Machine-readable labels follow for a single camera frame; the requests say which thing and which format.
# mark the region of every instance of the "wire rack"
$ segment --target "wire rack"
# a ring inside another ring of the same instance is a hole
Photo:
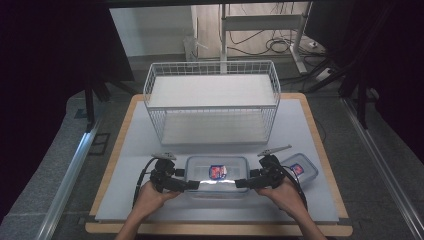
[[[279,101],[271,61],[154,63],[144,86],[166,145],[266,143]]]

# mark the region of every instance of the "person's left hand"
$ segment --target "person's left hand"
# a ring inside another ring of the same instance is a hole
[[[140,189],[132,213],[134,212],[137,216],[146,218],[161,208],[167,200],[175,198],[179,194],[179,192],[160,193],[156,191],[152,182],[148,181]]]

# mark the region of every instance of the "human arm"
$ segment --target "human arm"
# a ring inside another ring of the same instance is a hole
[[[284,178],[280,186],[275,189],[262,188],[256,189],[256,192],[271,199],[275,205],[292,217],[299,225],[305,239],[327,239],[312,220],[295,186],[288,178]]]
[[[175,198],[179,194],[179,192],[160,193],[156,191],[150,181],[146,182],[140,189],[137,201],[115,240],[134,239],[141,223],[150,214],[161,208],[167,200]]]

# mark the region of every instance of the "clear plastic food container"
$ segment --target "clear plastic food container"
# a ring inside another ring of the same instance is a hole
[[[281,166],[287,166],[292,171],[288,171],[294,179],[299,179],[300,185],[312,182],[318,176],[318,169],[315,165],[302,153],[297,153],[286,160],[280,161]]]
[[[248,178],[248,172],[248,163],[244,157],[190,157],[186,163],[185,180],[200,181],[200,185],[199,189],[187,193],[194,198],[242,198],[249,189],[236,188],[234,181]]]

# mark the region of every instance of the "desk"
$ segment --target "desk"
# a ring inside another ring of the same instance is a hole
[[[346,208],[344,206],[343,200],[341,198],[340,192],[338,190],[336,181],[334,179],[331,166],[328,162],[327,155],[325,153],[324,147],[321,143],[321,139],[318,133],[318,130],[315,126],[312,113],[309,109],[306,97],[303,94],[299,93],[290,93],[290,94],[281,94],[282,99],[299,99],[304,111],[309,129],[313,141],[315,143],[321,165],[324,170],[324,175],[327,178],[330,191],[334,202],[336,204],[336,209],[338,212],[338,217],[341,220],[346,220],[349,218]],[[106,193],[109,182],[111,181],[113,171],[115,169],[116,163],[118,161],[122,145],[125,140],[125,136],[130,125],[134,109],[136,107],[137,101],[143,101],[142,95],[135,95],[130,103],[127,114],[125,116],[124,122],[122,124],[121,130],[119,132],[118,138],[116,140],[112,155],[109,159],[108,166],[105,170],[102,182],[100,184],[97,196],[94,200],[92,209],[90,211],[90,216],[95,216],[98,212],[100,203],[103,199],[103,196]],[[117,233],[123,223],[98,223],[98,222],[87,222],[86,230],[90,233]],[[330,224],[330,225],[319,225],[321,231],[327,236],[350,236],[352,234],[352,226],[339,224]],[[202,224],[193,224],[193,223],[146,223],[142,224],[138,230],[139,233],[145,234],[172,234],[172,235],[245,235],[245,236],[299,236],[301,232],[297,225],[280,225],[280,224],[228,224],[223,222],[218,223],[202,223]]]

